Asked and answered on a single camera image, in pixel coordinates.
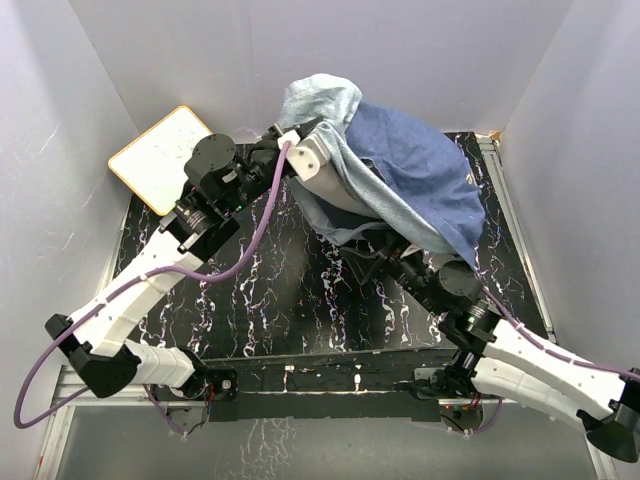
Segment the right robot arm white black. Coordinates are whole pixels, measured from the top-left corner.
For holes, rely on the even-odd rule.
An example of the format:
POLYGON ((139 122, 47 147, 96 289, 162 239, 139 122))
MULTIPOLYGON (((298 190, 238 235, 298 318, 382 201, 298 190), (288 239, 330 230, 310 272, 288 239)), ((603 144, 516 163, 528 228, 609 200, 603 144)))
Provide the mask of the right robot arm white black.
POLYGON ((452 363, 404 384, 416 398, 514 400, 585 433, 591 445, 627 463, 639 460, 639 371, 600 366, 534 334, 454 257, 437 270, 399 234, 370 232, 369 250, 343 247, 359 284, 388 276, 433 315, 453 343, 452 363))

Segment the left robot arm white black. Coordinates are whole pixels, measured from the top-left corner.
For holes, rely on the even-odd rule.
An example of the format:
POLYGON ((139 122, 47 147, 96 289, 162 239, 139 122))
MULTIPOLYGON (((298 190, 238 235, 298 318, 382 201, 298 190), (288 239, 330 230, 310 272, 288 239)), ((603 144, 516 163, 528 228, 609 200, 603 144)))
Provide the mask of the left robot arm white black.
POLYGON ((300 141, 298 128, 273 125, 256 143, 237 145, 227 135, 200 140, 184 166, 180 198, 146 246, 93 300, 45 324, 86 389, 108 398, 131 384, 161 385, 186 399, 200 396, 209 369, 187 348, 153 347, 129 335, 185 278, 217 283, 236 275, 252 257, 273 210, 286 156, 300 141), (206 264, 237 232, 241 210, 262 194, 267 205, 249 246, 226 271, 204 275, 206 264))

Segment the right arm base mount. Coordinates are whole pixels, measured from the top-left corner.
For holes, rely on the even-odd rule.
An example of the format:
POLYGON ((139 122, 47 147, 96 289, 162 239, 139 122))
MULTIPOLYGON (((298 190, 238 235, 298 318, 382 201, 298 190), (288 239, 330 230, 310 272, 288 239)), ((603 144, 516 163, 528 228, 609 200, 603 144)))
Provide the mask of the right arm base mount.
POLYGON ((393 390, 406 392, 416 400, 437 401, 447 431, 470 438, 497 423, 504 402, 501 397, 481 393, 472 379, 473 373, 464 366, 420 367, 410 380, 396 382, 393 390))

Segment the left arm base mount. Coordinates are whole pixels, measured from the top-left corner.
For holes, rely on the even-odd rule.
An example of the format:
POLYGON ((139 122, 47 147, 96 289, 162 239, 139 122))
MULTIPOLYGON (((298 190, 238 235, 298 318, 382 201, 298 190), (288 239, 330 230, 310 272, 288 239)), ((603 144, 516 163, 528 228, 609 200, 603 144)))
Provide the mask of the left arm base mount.
MULTIPOLYGON (((170 416, 168 410, 161 406, 154 388, 151 385, 144 385, 147 399, 152 403, 155 410, 168 425, 170 430, 180 435, 183 439, 190 436, 193 431, 204 425, 206 420, 186 430, 176 423, 170 416)), ((202 400, 204 402, 205 414, 211 413, 212 404, 216 401, 234 401, 238 393, 238 372, 228 368, 209 368, 197 370, 194 375, 180 388, 173 387, 174 396, 186 400, 202 400)))

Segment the white pillow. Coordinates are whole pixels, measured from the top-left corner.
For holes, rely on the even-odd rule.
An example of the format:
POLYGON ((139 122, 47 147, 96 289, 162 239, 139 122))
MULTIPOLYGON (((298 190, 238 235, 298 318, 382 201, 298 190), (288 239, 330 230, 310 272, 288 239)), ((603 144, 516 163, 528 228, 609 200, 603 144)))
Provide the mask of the white pillow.
POLYGON ((315 224, 348 222, 352 216, 363 217, 366 221, 381 221, 379 214, 347 188, 331 159, 306 182, 300 181, 293 171, 299 190, 296 200, 305 219, 315 224))

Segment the blue fish print pillowcase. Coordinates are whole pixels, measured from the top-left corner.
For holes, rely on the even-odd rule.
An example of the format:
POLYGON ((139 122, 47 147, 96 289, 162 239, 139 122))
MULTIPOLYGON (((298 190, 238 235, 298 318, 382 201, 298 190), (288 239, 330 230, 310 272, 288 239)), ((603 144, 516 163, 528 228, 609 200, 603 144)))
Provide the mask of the blue fish print pillowcase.
POLYGON ((432 253, 476 264, 485 210, 469 162, 440 130, 398 110, 364 100, 348 79, 314 74, 285 90, 283 127, 319 123, 318 133, 349 190, 382 217, 307 223, 341 246, 372 230, 392 229, 432 253))

